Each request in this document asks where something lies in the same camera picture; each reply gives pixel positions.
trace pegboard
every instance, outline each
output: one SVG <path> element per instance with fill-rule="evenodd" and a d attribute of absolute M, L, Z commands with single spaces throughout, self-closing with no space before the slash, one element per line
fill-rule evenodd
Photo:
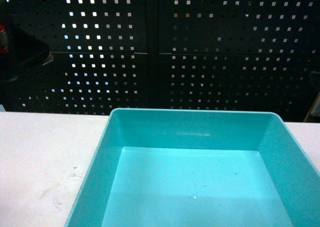
<path fill-rule="evenodd" d="M 2 84 L 10 111 L 109 115 L 146 108 L 146 54 L 55 53 L 54 62 Z"/>
<path fill-rule="evenodd" d="M 315 55 L 319 1 L 159 0 L 159 51 Z"/>
<path fill-rule="evenodd" d="M 10 0 L 54 61 L 1 84 L 8 111 L 272 111 L 301 121 L 320 0 Z"/>
<path fill-rule="evenodd" d="M 17 27 L 54 52 L 146 53 L 145 0 L 10 0 Z"/>
<path fill-rule="evenodd" d="M 162 54 L 162 108 L 271 111 L 303 118 L 314 60 L 292 56 Z"/>

